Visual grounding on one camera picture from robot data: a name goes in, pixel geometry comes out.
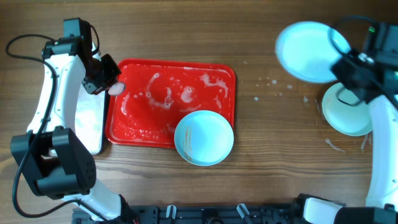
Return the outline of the pink green sponge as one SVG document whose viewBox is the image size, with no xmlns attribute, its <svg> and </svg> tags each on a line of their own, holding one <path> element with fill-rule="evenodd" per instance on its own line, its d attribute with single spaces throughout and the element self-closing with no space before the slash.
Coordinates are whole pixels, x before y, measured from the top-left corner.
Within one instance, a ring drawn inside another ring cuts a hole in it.
<svg viewBox="0 0 398 224">
<path fill-rule="evenodd" d="M 108 94 L 111 96 L 117 96 L 123 93 L 125 90 L 125 84 L 122 82 L 117 82 L 108 89 Z"/>
</svg>

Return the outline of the light blue plate top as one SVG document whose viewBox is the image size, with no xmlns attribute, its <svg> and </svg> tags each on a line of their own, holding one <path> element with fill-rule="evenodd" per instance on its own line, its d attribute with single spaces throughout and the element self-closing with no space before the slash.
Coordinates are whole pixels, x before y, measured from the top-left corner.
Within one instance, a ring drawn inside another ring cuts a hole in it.
<svg viewBox="0 0 398 224">
<path fill-rule="evenodd" d="M 329 30 L 328 25 L 312 21 L 286 27 L 275 43 L 275 54 L 284 70 L 309 83 L 335 81 L 331 66 L 341 55 L 328 39 Z"/>
</svg>

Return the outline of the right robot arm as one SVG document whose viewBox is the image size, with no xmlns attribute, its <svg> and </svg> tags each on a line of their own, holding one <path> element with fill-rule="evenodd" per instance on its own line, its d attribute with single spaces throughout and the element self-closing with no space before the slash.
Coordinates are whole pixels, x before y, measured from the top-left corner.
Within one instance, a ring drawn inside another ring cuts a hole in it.
<svg viewBox="0 0 398 224">
<path fill-rule="evenodd" d="M 275 52 L 292 76 L 310 83 L 333 82 L 354 98 L 324 102 L 334 127 L 373 132 L 371 183 L 363 207 L 346 207 L 300 195 L 292 216 L 307 223 L 397 222 L 397 26 L 369 21 L 362 50 L 349 46 L 336 25 L 297 22 L 278 36 Z"/>
</svg>

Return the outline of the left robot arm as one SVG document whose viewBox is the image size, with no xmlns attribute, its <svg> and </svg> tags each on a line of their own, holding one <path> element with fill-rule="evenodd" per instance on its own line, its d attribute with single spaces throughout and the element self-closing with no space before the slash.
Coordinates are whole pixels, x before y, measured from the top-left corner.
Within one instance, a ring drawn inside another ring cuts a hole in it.
<svg viewBox="0 0 398 224">
<path fill-rule="evenodd" d="M 17 199 L 21 179 L 34 195 L 58 200 L 61 207 L 74 204 L 95 222 L 139 222 L 124 197 L 97 179 L 95 160 L 75 133 L 81 89 L 90 95 L 119 95 L 125 89 L 117 63 L 110 55 L 99 56 L 99 49 L 97 31 L 80 18 L 64 20 L 62 38 L 46 38 L 39 58 L 45 77 L 37 110 L 27 132 L 10 144 L 18 165 L 12 203 L 23 217 L 29 214 Z"/>
</svg>

